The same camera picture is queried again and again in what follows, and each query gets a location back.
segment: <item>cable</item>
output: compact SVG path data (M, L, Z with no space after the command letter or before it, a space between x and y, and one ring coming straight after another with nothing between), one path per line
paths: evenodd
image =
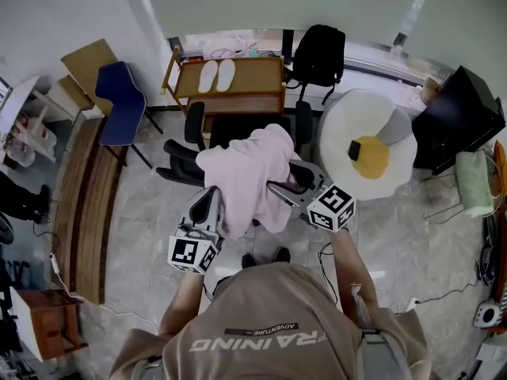
M459 289L451 290L451 291L449 291L449 292L445 293L442 297L428 298L428 299L427 299L427 300L425 300L425 301L419 301L419 300L417 300L415 303L419 305L419 304L426 304L427 302L430 302L430 301L437 301L437 300L441 300L442 298L447 297L447 296L448 296L448 295L450 295L451 293L463 293L463 292L467 289L467 287L475 287L475 286L477 286L477 285L478 285L478 283L479 283L479 280L477 280L477 283L476 283L476 284L472 284L472 283L467 284L467 285L466 285L465 287L463 287L461 290L459 290Z
M329 245L331 245L331 242L326 243L322 247L322 249L320 249L320 252L317 252L317 256L318 256L318 262L320 263L320 268L322 270L322 275L324 276L324 279L326 279L326 282L331 286L331 290L333 291L334 300L335 300L334 304L338 304L338 296L336 294L336 291L334 290L333 284L331 284L330 280L327 277L326 270L324 269L324 264L322 263L322 255L333 255L332 253L324 253L324 251L326 250L326 248Z
M136 317L138 320L141 320L141 321L145 321L145 322L149 322L151 324L151 326L153 327L153 330L155 331L155 333L158 335L158 330L157 330L157 327L155 326L155 324L153 323L152 320L148 320L146 318L142 318L140 317L139 315L137 315L136 313L117 313L113 310L111 310L109 307L106 307L104 306L103 304L100 305L101 308L103 308L104 310L107 310L107 311L111 311L113 314L115 314L117 317L124 317L126 315L133 315L134 317Z
M53 271L55 272L56 276L58 277L59 281L61 282L61 284L63 285L63 288L65 289L66 293L68 294L69 297L71 298L77 298L79 300L85 300L85 301L88 301L86 298L84 297L80 297L78 295L72 295L70 292L69 292L69 289L67 288L67 286L65 285L65 283L63 282L62 278L60 277L60 274L55 270L53 269ZM144 322L149 322L151 324L151 326L153 327L153 330L155 331L155 333L158 335L158 330L157 330L157 327L155 326L155 324L153 323L152 320L148 320L146 318L142 318L140 317L139 315L137 315L136 313L132 312L132 313L117 313L116 311L114 310L111 310L109 307L106 307L104 306L103 304L100 304L99 305L101 308L103 308L104 310L107 310L107 311L110 311L112 312L113 314L115 314L117 317L125 317L127 315L133 315L134 317L136 317L137 319L141 320L141 321L144 321Z
M33 231L33 234L38 238L38 237L42 237L44 234L49 234L49 235L52 235L54 238L56 238L56 246L55 248L53 249L51 247L51 253L55 253L56 250L58 249L58 247L60 246L60 238L58 236L58 234L54 231L44 231L44 232L41 232L40 234L37 234L35 232L35 221L33 221L33 224L32 224L32 231Z
M482 260L483 252L487 249L492 249L492 248L493 247L487 248L486 246L483 246L479 257L477 257L477 253L475 253L475 274L477 275L477 279L480 280L482 282L482 284L484 284L486 287L493 286L495 277L489 277L487 275L489 267L490 267L491 258L488 259L488 264L487 264L487 266L485 266L484 269L481 268L481 260Z
M206 284L203 283L203 287L204 287L204 294L206 295L206 297L208 298L208 300L209 301L213 301L213 296L210 294L210 292L206 288Z
M288 85L286 85L286 86L285 86L285 89L293 90L293 89L297 89L297 88L298 88L298 87L300 87L301 85L302 85L302 83L301 83L301 82L298 82L298 84L297 84L297 85L295 85L295 86L288 86Z
M390 306L389 306L389 310L392 308L392 306L396 306L396 315L399 315L399 304L397 302L393 302Z

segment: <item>wooden stool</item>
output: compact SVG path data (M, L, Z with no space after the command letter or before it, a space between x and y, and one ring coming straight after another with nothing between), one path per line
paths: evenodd
M41 362L88 346L79 339L76 306L81 302L65 291L11 287L10 296L19 338Z

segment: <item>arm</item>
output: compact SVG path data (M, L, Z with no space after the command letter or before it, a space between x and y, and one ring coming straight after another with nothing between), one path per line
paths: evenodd
M173 337L197 316L203 284L204 275L185 273L173 301L162 317L160 336Z
M359 295L363 298L372 317L379 308L375 284L373 284L373 280L347 230L339 230L335 234L330 234L330 240L341 306L344 314L358 324L351 284L361 284Z

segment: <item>white slippers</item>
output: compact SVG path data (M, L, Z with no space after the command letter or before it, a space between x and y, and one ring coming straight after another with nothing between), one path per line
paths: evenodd
M219 71L219 64L215 60L208 60L200 70L199 93L207 93L213 87L216 73Z
M220 66L215 60L208 60L200 71L199 88L197 91L199 93L209 92L213 87L217 73L219 74L219 80L216 83L216 91L228 91L236 74L234 60L224 59L220 62Z
M226 92L231 88L234 75L236 74L236 64L232 59L224 59L220 62L219 80L216 83L217 92Z

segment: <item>chair armrest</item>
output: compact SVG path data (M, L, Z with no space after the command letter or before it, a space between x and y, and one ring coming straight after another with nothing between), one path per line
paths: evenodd
M204 180L195 180L191 177L182 177L171 169L157 168L155 170L159 176L167 179L168 181L176 181L177 183L190 184L192 186L204 187Z
M199 150L205 150L203 135L200 133L200 128L203 123L204 116L204 103L198 101L193 103L187 114L185 120L185 141L187 143L196 143Z
M193 162L196 161L197 155L199 154L196 150L185 148L172 139L168 139L166 143L164 143L164 151L171 156Z
M311 106L306 101L295 103L295 148L296 152L305 143L310 143L314 133L314 118Z

